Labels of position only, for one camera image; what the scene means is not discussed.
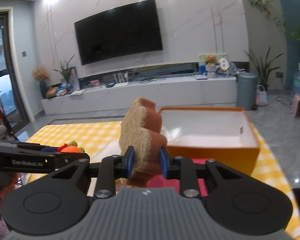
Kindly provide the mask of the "person's left hand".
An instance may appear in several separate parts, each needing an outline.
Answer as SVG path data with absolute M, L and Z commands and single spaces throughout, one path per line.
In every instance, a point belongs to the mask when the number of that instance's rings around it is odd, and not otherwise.
M 19 174 L 15 173 L 14 176 L 11 178 L 11 181 L 5 187 L 0 188 L 0 213 L 1 213 L 1 205 L 2 200 L 13 190 L 15 190 L 16 186 L 18 185 L 18 178 Z

